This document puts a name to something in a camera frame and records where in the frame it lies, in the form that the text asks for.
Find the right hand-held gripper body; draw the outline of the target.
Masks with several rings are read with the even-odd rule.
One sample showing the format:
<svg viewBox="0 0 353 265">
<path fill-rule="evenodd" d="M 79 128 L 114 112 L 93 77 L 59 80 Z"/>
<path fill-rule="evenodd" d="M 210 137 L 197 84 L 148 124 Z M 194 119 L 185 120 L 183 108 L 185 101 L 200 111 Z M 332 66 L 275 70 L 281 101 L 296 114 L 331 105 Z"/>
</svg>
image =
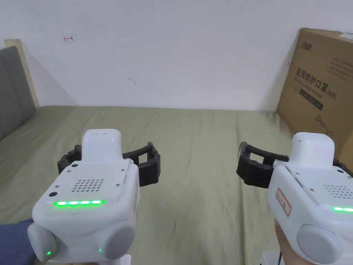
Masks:
<svg viewBox="0 0 353 265">
<path fill-rule="evenodd" d="M 324 134 L 293 137 L 289 161 L 275 162 L 267 202 L 294 252 L 317 265 L 353 262 L 353 181 L 333 165 Z"/>
</svg>

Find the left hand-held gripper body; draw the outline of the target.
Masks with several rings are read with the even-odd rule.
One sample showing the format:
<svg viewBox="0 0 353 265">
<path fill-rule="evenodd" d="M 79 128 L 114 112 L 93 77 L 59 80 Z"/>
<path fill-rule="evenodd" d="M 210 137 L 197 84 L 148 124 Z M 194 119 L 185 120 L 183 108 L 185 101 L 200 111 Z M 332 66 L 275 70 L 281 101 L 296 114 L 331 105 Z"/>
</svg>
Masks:
<svg viewBox="0 0 353 265">
<path fill-rule="evenodd" d="M 90 129 L 74 161 L 35 203 L 28 227 L 41 262 L 130 265 L 139 170 L 122 157 L 121 133 Z"/>
</svg>

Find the person's right hand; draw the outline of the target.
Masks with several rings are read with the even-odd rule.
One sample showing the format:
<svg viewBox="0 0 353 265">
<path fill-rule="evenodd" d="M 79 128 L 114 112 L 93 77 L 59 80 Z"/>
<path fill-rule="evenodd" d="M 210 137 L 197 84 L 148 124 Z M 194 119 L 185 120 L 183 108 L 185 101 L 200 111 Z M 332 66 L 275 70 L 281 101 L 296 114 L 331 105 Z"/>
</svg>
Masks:
<svg viewBox="0 0 353 265">
<path fill-rule="evenodd" d="M 274 226 L 280 252 L 285 265 L 302 265 L 303 261 L 291 248 L 285 234 L 283 233 L 277 219 L 274 219 Z"/>
</svg>

